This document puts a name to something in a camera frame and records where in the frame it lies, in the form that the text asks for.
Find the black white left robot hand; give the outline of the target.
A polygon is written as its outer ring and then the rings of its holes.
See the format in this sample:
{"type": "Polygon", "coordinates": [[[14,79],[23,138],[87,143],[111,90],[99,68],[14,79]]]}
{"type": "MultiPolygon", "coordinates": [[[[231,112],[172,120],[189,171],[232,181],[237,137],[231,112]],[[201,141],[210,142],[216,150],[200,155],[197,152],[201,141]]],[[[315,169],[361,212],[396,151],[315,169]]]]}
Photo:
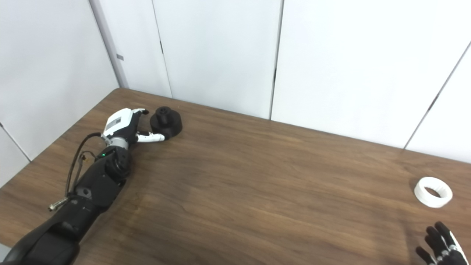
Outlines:
{"type": "Polygon", "coordinates": [[[121,109],[112,114],[106,123],[103,136],[108,145],[127,148],[135,143],[161,142],[166,138],[163,134],[151,132],[139,132],[138,124],[141,115],[147,115],[149,111],[144,108],[121,109]]]}

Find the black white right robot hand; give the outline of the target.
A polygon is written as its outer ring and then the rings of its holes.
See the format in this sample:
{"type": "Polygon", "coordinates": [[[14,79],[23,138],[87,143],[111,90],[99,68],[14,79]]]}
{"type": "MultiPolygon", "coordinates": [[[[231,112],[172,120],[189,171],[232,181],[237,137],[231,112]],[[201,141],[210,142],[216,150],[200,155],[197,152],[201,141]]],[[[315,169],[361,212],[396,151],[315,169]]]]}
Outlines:
{"type": "Polygon", "coordinates": [[[432,250],[432,254],[418,246],[416,254],[426,265],[469,265],[461,245],[451,230],[438,221],[434,226],[426,228],[427,235],[424,240],[432,250]]]}

